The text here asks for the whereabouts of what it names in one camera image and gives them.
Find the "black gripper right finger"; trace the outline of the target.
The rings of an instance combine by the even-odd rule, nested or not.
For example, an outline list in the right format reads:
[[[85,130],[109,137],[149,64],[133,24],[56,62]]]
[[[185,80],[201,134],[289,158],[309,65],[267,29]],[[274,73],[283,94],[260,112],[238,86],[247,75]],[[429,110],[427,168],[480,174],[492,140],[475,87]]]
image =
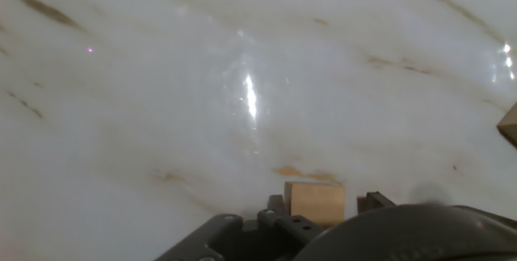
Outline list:
[[[388,199],[380,192],[368,192],[366,195],[367,210],[374,210],[378,208],[391,208],[396,204]]]

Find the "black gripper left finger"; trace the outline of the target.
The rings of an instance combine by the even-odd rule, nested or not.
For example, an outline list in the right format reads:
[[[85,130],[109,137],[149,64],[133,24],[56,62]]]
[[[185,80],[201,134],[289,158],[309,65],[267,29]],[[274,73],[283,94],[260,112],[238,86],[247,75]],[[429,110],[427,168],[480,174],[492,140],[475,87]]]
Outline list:
[[[267,207],[258,212],[258,223],[276,237],[307,245],[323,233],[323,228],[303,216],[290,216],[282,195],[268,197]]]

